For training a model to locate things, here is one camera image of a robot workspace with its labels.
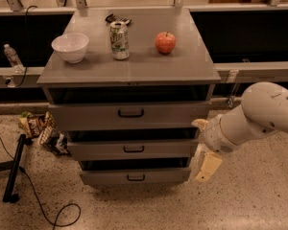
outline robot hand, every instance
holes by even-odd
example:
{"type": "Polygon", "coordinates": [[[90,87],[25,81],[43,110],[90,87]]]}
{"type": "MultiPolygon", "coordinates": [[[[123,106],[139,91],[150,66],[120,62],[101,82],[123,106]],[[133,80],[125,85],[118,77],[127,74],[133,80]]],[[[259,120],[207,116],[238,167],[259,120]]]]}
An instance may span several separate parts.
{"type": "Polygon", "coordinates": [[[279,131],[288,133],[288,90],[271,82],[255,83],[246,89],[236,108],[210,121],[195,120],[192,125],[199,128],[204,144],[212,150],[201,154],[204,159],[197,176],[198,181],[207,181],[221,165],[222,154],[250,140],[279,131]]]}

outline soda can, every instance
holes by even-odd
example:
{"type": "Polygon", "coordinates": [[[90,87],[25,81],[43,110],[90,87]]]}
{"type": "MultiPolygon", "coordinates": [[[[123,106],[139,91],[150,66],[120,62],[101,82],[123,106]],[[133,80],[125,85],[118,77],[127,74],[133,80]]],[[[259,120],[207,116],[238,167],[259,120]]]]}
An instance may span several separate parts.
{"type": "Polygon", "coordinates": [[[115,59],[129,57],[129,41],[127,26],[123,21],[114,21],[109,25],[109,38],[112,56],[115,59]]]}

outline pile of snack packages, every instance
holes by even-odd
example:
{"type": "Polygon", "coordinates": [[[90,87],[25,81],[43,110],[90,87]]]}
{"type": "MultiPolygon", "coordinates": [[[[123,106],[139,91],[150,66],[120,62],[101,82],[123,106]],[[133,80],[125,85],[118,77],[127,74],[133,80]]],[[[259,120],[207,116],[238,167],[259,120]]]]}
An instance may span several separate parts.
{"type": "Polygon", "coordinates": [[[68,154],[67,139],[58,130],[49,111],[35,115],[23,112],[19,118],[19,127],[24,129],[28,138],[37,138],[37,143],[48,148],[56,155],[68,154]]]}

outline black handle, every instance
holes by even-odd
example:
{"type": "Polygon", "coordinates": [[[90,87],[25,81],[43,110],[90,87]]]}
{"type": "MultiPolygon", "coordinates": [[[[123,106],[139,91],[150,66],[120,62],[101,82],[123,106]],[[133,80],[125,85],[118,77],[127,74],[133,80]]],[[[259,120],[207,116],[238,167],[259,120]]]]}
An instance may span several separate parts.
{"type": "Polygon", "coordinates": [[[120,118],[140,118],[144,116],[144,110],[141,109],[139,114],[123,114],[121,110],[118,110],[117,114],[120,118]]]}
{"type": "Polygon", "coordinates": [[[124,152],[126,152],[126,153],[143,152],[144,149],[145,149],[144,146],[141,146],[141,147],[139,147],[138,149],[137,149],[137,148],[135,148],[135,149],[128,149],[127,147],[124,147],[124,152]]]}
{"type": "Polygon", "coordinates": [[[145,174],[143,173],[142,176],[130,176],[127,174],[127,179],[129,181],[144,181],[145,180],[145,174]]]}

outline humanoid robot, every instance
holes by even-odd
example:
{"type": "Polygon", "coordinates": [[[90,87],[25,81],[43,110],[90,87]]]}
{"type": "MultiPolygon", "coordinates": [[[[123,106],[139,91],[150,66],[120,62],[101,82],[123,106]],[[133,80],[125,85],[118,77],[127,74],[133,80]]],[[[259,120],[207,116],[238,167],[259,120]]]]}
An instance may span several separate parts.
{"type": "Polygon", "coordinates": [[[202,154],[196,179],[206,182],[222,162],[222,155],[238,150],[245,142],[262,139],[279,131],[288,133],[288,90],[271,82],[248,87],[241,104],[210,121],[197,119],[192,125],[203,134],[211,150],[202,154]]]}

